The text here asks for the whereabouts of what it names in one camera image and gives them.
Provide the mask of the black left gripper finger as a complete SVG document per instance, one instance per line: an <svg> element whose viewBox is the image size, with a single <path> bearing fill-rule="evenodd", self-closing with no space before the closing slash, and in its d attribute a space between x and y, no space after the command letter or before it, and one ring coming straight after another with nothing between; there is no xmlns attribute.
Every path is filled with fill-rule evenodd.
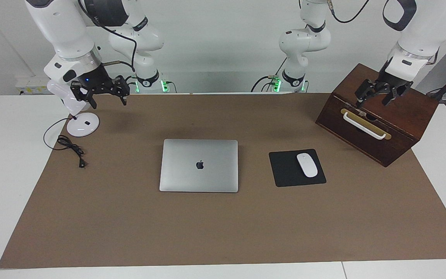
<svg viewBox="0 0 446 279"><path fill-rule="evenodd" d="M376 95L376 83L372 81L363 81L355 92L357 102L356 107L361 108L364 102Z"/></svg>
<svg viewBox="0 0 446 279"><path fill-rule="evenodd" d="M386 93L386 96L382 100L383 106L387 106L391 101L400 96L398 88L389 88L384 93Z"/></svg>

